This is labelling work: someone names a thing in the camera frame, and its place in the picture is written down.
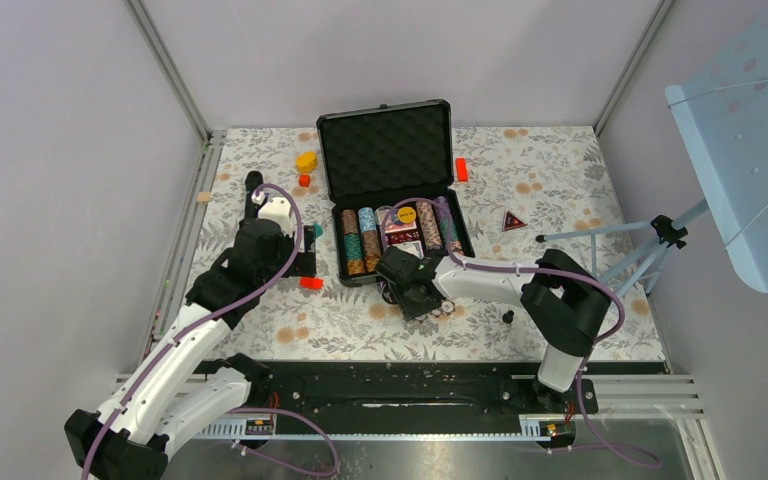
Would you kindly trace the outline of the blue playing card deck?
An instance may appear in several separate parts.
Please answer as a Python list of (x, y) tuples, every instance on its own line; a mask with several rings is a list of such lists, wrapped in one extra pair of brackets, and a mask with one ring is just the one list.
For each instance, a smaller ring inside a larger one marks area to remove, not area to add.
[(405, 251), (411, 255), (416, 256), (417, 258), (424, 257), (424, 250), (423, 250), (422, 243), (418, 240), (399, 243), (399, 244), (396, 244), (396, 247), (402, 251)]

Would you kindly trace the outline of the poker chip with die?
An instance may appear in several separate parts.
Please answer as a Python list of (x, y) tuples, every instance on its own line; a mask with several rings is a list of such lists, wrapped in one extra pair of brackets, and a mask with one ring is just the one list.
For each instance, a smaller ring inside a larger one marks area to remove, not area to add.
[(446, 300), (441, 303), (440, 310), (443, 315), (452, 315), (456, 310), (456, 305), (454, 302)]

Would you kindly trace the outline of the clear plastic disc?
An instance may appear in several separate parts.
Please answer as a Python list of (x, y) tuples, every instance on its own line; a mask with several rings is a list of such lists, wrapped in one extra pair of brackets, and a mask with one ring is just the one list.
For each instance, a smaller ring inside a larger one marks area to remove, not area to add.
[(393, 207), (389, 205), (381, 206), (375, 210), (378, 225), (384, 231), (396, 226), (398, 217), (397, 213), (393, 213), (392, 210)]

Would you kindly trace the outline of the black poker chip case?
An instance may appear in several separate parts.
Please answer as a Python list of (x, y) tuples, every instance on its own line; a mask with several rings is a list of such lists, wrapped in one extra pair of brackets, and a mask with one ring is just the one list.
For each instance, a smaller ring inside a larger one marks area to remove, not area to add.
[(407, 198), (446, 198), (464, 254), (475, 255), (455, 183), (451, 105), (443, 99), (319, 116), (316, 121), (336, 235), (338, 279), (349, 288), (376, 282), (351, 274), (342, 212)]

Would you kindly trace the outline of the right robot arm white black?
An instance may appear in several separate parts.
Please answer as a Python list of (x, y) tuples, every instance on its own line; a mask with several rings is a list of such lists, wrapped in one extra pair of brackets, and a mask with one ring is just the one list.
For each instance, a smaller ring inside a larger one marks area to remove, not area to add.
[(376, 273), (386, 280), (408, 319), (459, 298), (521, 306), (547, 342), (533, 396), (549, 412), (561, 410), (572, 400), (574, 379), (594, 349), (610, 307), (621, 305), (610, 288), (557, 249), (522, 263), (470, 258), (440, 249), (419, 258), (389, 247)]

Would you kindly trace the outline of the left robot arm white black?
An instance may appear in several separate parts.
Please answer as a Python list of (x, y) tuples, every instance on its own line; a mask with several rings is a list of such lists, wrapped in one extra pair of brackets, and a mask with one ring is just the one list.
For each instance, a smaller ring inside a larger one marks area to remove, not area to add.
[(245, 219), (234, 243), (199, 275), (176, 319), (131, 377), (96, 410), (76, 410), (65, 434), (84, 479), (158, 479), (171, 457), (225, 413), (273, 399), (270, 370), (245, 354), (213, 379), (180, 389), (214, 347), (308, 252), (303, 224)]

